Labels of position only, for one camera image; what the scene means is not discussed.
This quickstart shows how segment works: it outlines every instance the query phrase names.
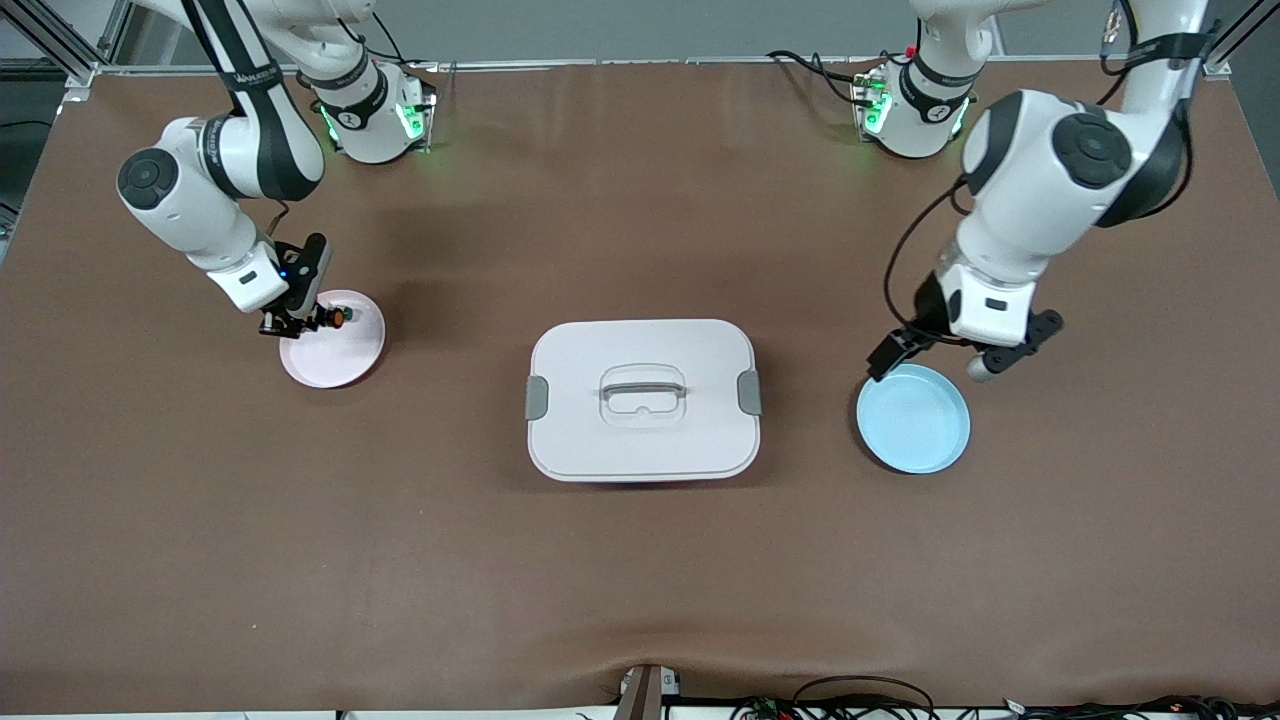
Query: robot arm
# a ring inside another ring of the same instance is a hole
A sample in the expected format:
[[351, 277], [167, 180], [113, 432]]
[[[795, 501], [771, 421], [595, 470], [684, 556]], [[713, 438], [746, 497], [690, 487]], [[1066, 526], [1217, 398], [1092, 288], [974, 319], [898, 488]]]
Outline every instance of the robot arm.
[[954, 337], [979, 351], [970, 375], [991, 379], [1061, 329], [1056, 313], [1032, 313], [1050, 261], [1093, 225], [1149, 213], [1176, 182], [1206, 3], [1133, 1], [1142, 42], [1130, 63], [1149, 47], [1176, 56], [1134, 65], [1120, 113], [1023, 90], [983, 114], [963, 160], [974, 209], [916, 292], [915, 319], [868, 359], [873, 378]]
[[280, 82], [242, 0], [180, 0], [232, 95], [234, 110], [179, 118], [134, 152], [116, 178], [131, 213], [187, 255], [244, 313], [262, 310], [266, 334], [297, 337], [339, 325], [342, 310], [315, 302], [329, 261], [324, 236], [276, 242], [234, 199], [301, 200], [324, 173], [324, 154]]
[[[188, 0], [134, 0], [196, 32]], [[435, 88], [375, 61], [342, 24], [367, 20], [375, 0], [244, 0], [262, 37], [280, 49], [320, 99], [334, 142], [360, 163], [387, 163], [428, 142]], [[210, 58], [215, 51], [205, 45]]]
[[890, 59], [873, 72], [884, 88], [860, 96], [872, 104], [858, 118], [863, 132], [905, 158], [933, 155], [960, 129], [974, 79], [991, 56], [993, 38], [983, 24], [998, 13], [1036, 8], [1050, 0], [911, 0], [920, 18], [915, 55]]

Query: container lid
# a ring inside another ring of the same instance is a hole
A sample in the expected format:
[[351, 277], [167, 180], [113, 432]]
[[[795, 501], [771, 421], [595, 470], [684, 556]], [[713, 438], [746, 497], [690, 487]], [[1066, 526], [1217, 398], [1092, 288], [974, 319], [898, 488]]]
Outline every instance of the container lid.
[[751, 342], [723, 320], [567, 323], [534, 347], [529, 455], [558, 480], [736, 475], [759, 414]]

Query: black cable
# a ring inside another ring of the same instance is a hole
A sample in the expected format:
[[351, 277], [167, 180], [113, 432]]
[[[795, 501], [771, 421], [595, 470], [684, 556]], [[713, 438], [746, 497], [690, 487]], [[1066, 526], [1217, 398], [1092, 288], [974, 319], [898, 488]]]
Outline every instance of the black cable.
[[374, 50], [372, 47], [369, 46], [367, 38], [364, 35], [360, 35], [360, 33], [352, 31], [351, 26], [348, 26], [346, 23], [346, 20], [343, 20], [342, 18], [334, 18], [334, 19], [338, 20], [338, 24], [342, 27], [343, 32], [347, 33], [347, 37], [349, 37], [355, 42], [358, 42], [358, 44], [364, 45], [365, 50], [370, 55], [372, 55], [375, 58], [381, 58], [383, 60], [394, 60], [397, 65], [410, 65], [412, 63], [425, 63], [426, 61], [426, 60], [421, 60], [421, 59], [416, 59], [416, 58], [412, 59], [412, 60], [406, 59], [404, 55], [399, 50], [399, 44], [396, 42], [396, 37], [392, 36], [390, 31], [387, 29], [387, 24], [383, 23], [383, 19], [378, 17], [378, 13], [374, 13], [374, 20], [378, 23], [378, 27], [381, 28], [383, 35], [387, 36], [387, 40], [390, 41], [392, 49], [396, 51], [394, 54], [380, 53], [378, 50]]
[[970, 210], [970, 209], [968, 209], [968, 208], [961, 208], [961, 206], [960, 206], [960, 202], [959, 202], [959, 201], [956, 200], [956, 193], [955, 193], [955, 191], [952, 191], [952, 192], [951, 192], [950, 195], [947, 195], [947, 199], [950, 199], [950, 200], [951, 200], [951, 209], [952, 209], [952, 210], [955, 210], [956, 213], [959, 213], [959, 214], [961, 214], [961, 215], [965, 215], [965, 217], [968, 217], [968, 215], [970, 215], [970, 214], [973, 213], [973, 210]]
[[[915, 232], [915, 228], [920, 227], [920, 223], [923, 223], [924, 219], [928, 218], [929, 214], [933, 213], [933, 210], [936, 210], [938, 208], [938, 205], [942, 205], [942, 202], [946, 201], [947, 197], [952, 197], [957, 190], [960, 190], [961, 187], [964, 187], [965, 182], [966, 182], [966, 178], [964, 176], [960, 176], [959, 178], [956, 178], [956, 181], [954, 183], [951, 183], [951, 187], [948, 187], [946, 190], [946, 192], [943, 192], [942, 195], [940, 195], [936, 199], [933, 199], [933, 201], [929, 202], [929, 205], [924, 209], [924, 211], [922, 211], [919, 215], [915, 217], [914, 220], [911, 220], [911, 224], [906, 227], [906, 232], [902, 233], [902, 237], [899, 238], [897, 245], [893, 246], [893, 252], [892, 252], [892, 255], [888, 256], [888, 265], [884, 266], [884, 288], [883, 288], [884, 290], [884, 304], [888, 306], [888, 311], [893, 314], [893, 319], [896, 319], [899, 323], [901, 323], [902, 327], [910, 328], [913, 332], [919, 333], [919, 334], [922, 334], [922, 336], [932, 340], [933, 342], [940, 342], [942, 345], [968, 346], [968, 345], [973, 345], [973, 343], [970, 341], [968, 341], [968, 340], [955, 338], [955, 337], [947, 337], [947, 336], [942, 336], [942, 334], [938, 334], [938, 333], [932, 333], [932, 332], [928, 332], [928, 331], [923, 331], [923, 329], [915, 327], [910, 320], [906, 319], [906, 316], [902, 315], [902, 313], [899, 311], [897, 305], [893, 304], [893, 292], [892, 292], [892, 290], [891, 290], [890, 286], [892, 284], [892, 279], [893, 279], [893, 268], [897, 265], [897, 256], [901, 255], [902, 247], [906, 245], [906, 241]], [[900, 683], [900, 680], [891, 680], [891, 679], [886, 679], [884, 682], [890, 682], [892, 684]], [[929, 706], [931, 707], [933, 706], [933, 698], [929, 698]]]
[[831, 91], [836, 94], [836, 97], [840, 97], [845, 102], [849, 102], [850, 105], [856, 105], [859, 108], [872, 106], [870, 100], [854, 99], [841, 92], [840, 88], [836, 87], [835, 81], [832, 81], [831, 78], [831, 73], [827, 72], [827, 67], [822, 64], [822, 58], [817, 53], [813, 54], [813, 61], [814, 64], [818, 65], [818, 72], [822, 73], [822, 77], [827, 81], [827, 87], [829, 87]]
[[284, 202], [283, 200], [276, 200], [276, 202], [280, 204], [282, 210], [274, 218], [271, 218], [271, 224], [266, 225], [268, 236], [274, 236], [276, 225], [279, 225], [280, 220], [289, 214], [289, 205], [287, 202]]
[[[788, 60], [795, 60], [796, 63], [800, 64], [800, 67], [803, 67], [804, 69], [809, 70], [810, 73], [823, 74], [823, 72], [820, 69], [818, 69], [817, 65], [810, 64], [809, 60], [805, 60], [804, 58], [801, 58], [800, 55], [796, 55], [795, 53], [792, 53], [790, 50], [774, 50], [773, 53], [769, 53], [768, 55], [765, 55], [765, 58], [773, 58], [774, 60], [778, 59], [778, 58], [786, 58]], [[841, 73], [833, 73], [831, 70], [827, 70], [826, 74], [828, 74], [833, 79], [838, 79], [840, 82], [854, 82], [854, 76], [846, 76], [846, 74], [841, 74]]]
[[[1138, 24], [1134, 19], [1133, 5], [1129, 4], [1129, 0], [1120, 0], [1120, 8], [1124, 12], [1124, 24], [1129, 28], [1129, 47], [1133, 49], [1134, 45], [1138, 45]], [[1102, 73], [1115, 77], [1116, 81], [1111, 83], [1111, 88], [1107, 90], [1107, 92], [1102, 96], [1102, 99], [1094, 102], [1094, 105], [1102, 105], [1107, 100], [1111, 100], [1111, 97], [1115, 96], [1116, 92], [1119, 92], [1120, 86], [1124, 85], [1125, 78], [1129, 77], [1129, 69], [1130, 69], [1130, 68], [1123, 68], [1117, 73], [1112, 74], [1110, 67], [1107, 65], [1106, 55], [1100, 54], [1098, 61], [1102, 64]]]
[[378, 17], [378, 13], [374, 13], [374, 22], [378, 23], [379, 28], [381, 28], [383, 35], [385, 35], [388, 42], [392, 44], [392, 51], [396, 53], [396, 56], [399, 58], [399, 61], [403, 65], [406, 63], [404, 54], [399, 51], [399, 44], [396, 42], [394, 37], [392, 37], [392, 31], [387, 29], [387, 23], [384, 23], [383, 19]]
[[54, 123], [47, 120], [15, 120], [12, 123], [3, 123], [0, 124], [0, 128], [15, 128], [19, 126], [45, 126], [46, 128], [51, 128], [54, 127]]
[[[964, 177], [957, 178], [956, 182], [952, 183], [951, 188], [947, 192], [954, 192], [963, 183], [964, 183]], [[923, 220], [934, 208], [937, 208], [938, 205], [941, 205], [943, 200], [946, 200], [946, 195], [942, 195], [937, 200], [934, 200], [933, 204], [929, 205], [929, 208], [925, 209], [924, 213], [920, 214], [920, 217], [916, 219], [916, 222], [913, 223], [913, 225], [920, 224], [920, 220]], [[901, 250], [901, 247], [902, 247], [902, 242], [899, 242], [899, 250]], [[818, 685], [828, 685], [831, 683], [881, 683], [881, 684], [886, 684], [886, 685], [897, 685], [900, 688], [906, 688], [906, 689], [911, 691], [913, 693], [923, 697], [925, 705], [929, 708], [929, 715], [937, 717], [937, 714], [933, 711], [933, 708], [934, 708], [933, 696], [931, 696], [929, 693], [924, 692], [924, 689], [920, 688], [919, 685], [913, 685], [911, 683], [908, 683], [906, 680], [899, 680], [896, 678], [886, 678], [883, 675], [832, 675], [829, 678], [819, 678], [817, 680], [810, 680], [810, 682], [800, 685], [800, 688], [796, 689], [796, 692], [794, 692], [791, 694], [791, 702], [799, 702], [800, 701], [800, 696], [804, 694], [804, 692], [806, 689], [809, 689], [809, 688], [817, 688]]]

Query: table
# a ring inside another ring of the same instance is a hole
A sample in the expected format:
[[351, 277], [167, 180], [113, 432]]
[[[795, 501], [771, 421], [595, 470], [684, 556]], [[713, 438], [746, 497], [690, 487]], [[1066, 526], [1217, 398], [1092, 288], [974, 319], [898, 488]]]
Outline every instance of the table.
[[[993, 64], [1092, 99], [1096, 63]], [[1196, 179], [1091, 233], [1039, 307], [1066, 331], [988, 386], [946, 473], [852, 439], [892, 327], [892, 243], [956, 174], [859, 145], [773, 65], [456, 74], [430, 154], [328, 158], [279, 234], [389, 323], [317, 392], [116, 200], [119, 164], [212, 78], [101, 77], [55, 124], [0, 273], [0, 711], [595, 703], [625, 667], [686, 694], [879, 673], [941, 703], [1280, 694], [1280, 205], [1228, 83]], [[316, 118], [310, 118], [316, 128]], [[265, 223], [268, 201], [247, 202]], [[904, 252], [909, 297], [956, 218]], [[731, 480], [543, 478], [522, 387], [552, 325], [713, 316], [758, 352], [763, 447]]]

